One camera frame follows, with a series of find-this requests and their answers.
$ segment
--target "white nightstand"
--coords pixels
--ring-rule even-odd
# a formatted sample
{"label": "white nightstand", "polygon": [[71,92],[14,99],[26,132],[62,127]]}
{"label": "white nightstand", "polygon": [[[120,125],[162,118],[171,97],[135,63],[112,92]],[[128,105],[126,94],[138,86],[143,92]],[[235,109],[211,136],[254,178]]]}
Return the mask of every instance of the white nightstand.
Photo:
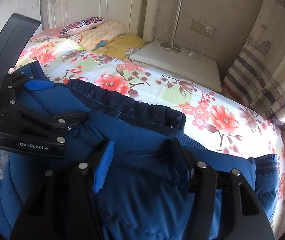
{"label": "white nightstand", "polygon": [[216,61],[203,55],[190,59],[186,51],[169,52],[160,48],[160,41],[153,41],[129,56],[129,59],[145,66],[154,66],[183,77],[203,87],[221,93],[222,86]]}

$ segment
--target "beige wall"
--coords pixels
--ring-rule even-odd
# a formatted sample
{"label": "beige wall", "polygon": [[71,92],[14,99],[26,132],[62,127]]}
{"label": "beige wall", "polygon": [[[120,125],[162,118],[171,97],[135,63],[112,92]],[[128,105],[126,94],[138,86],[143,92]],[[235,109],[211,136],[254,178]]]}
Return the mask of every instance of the beige wall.
{"label": "beige wall", "polygon": [[[43,28],[48,27],[47,0],[41,0]],[[200,44],[204,55],[216,60],[221,78],[234,62],[254,26],[263,0],[184,0],[175,44],[190,49]],[[178,0],[160,0],[155,36],[173,31]],[[216,28],[214,37],[203,36],[189,29],[192,19]]]}

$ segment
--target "white headboard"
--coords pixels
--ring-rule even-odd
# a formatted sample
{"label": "white headboard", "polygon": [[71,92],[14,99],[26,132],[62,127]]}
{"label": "white headboard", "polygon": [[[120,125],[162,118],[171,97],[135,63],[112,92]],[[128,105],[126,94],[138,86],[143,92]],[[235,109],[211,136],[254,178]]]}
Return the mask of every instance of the white headboard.
{"label": "white headboard", "polygon": [[[48,0],[49,28],[63,28],[84,18],[100,16],[122,23],[127,34],[138,34],[143,0]],[[159,0],[147,0],[144,42],[153,40]]]}

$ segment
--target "white cable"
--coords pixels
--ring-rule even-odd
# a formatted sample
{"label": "white cable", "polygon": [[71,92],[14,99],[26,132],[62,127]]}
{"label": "white cable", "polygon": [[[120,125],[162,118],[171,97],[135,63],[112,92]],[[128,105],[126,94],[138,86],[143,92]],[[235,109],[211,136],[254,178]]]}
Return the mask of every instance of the white cable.
{"label": "white cable", "polygon": [[[174,47],[174,46],[172,46],[172,45],[169,43],[168,38],[171,38],[171,35],[169,35],[169,34],[167,34],[167,33],[162,33],[162,34],[158,35],[158,36],[155,38],[155,41],[156,41],[157,38],[158,38],[159,36],[161,36],[161,35],[167,35],[167,37],[166,37],[166,38],[163,38],[160,43],[162,43],[162,42],[164,42],[164,40],[166,40],[166,42],[170,45],[170,48],[163,48],[163,47],[160,46],[160,43],[156,43],[157,46],[161,47],[162,49],[171,49],[172,47]],[[201,55],[203,54],[204,50],[203,50],[203,48],[202,48],[198,43],[192,44],[192,47],[190,48],[190,51],[185,50],[185,49],[178,49],[178,48],[176,48],[176,47],[174,47],[174,48],[177,49],[177,50],[182,50],[182,51],[185,51],[185,52],[188,52],[188,53],[189,53],[189,52],[193,51],[193,46],[194,46],[194,45],[198,45],[198,46],[201,48],[201,54],[199,55],[199,56],[201,56]]]}

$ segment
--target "sheer curtain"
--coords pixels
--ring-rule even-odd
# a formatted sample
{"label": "sheer curtain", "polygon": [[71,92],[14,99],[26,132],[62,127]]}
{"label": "sheer curtain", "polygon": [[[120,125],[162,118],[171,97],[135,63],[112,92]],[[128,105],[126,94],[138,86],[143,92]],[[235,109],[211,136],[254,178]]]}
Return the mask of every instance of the sheer curtain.
{"label": "sheer curtain", "polygon": [[285,0],[264,0],[239,57],[223,81],[223,95],[285,129]]}

